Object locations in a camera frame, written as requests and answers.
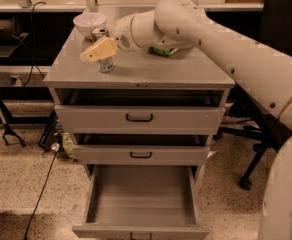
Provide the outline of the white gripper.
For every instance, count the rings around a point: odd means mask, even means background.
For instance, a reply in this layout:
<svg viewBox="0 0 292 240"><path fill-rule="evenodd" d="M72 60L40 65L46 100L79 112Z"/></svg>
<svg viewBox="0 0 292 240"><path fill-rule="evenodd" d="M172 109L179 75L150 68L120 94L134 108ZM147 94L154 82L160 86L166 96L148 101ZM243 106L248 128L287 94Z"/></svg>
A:
<svg viewBox="0 0 292 240"><path fill-rule="evenodd" d="M115 21L113 38L102 37L98 39L92 46L85 49L80 54L83 62L95 62L114 56L118 47L123 51L134 50L134 40L131 33L131 23L134 15L128 15Z"/></svg>

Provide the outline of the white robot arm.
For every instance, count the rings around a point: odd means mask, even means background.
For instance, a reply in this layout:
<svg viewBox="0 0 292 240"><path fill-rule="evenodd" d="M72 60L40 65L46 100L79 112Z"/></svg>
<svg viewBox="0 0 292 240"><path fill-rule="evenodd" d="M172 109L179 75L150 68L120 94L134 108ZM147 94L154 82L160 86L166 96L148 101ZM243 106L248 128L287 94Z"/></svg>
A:
<svg viewBox="0 0 292 240"><path fill-rule="evenodd" d="M159 0L148 13L122 18L111 38L99 39L80 58L94 62L118 49L184 44L200 49L292 131L292 57L213 22L191 0ZM292 240L292 136L280 148L269 174L258 240Z"/></svg>

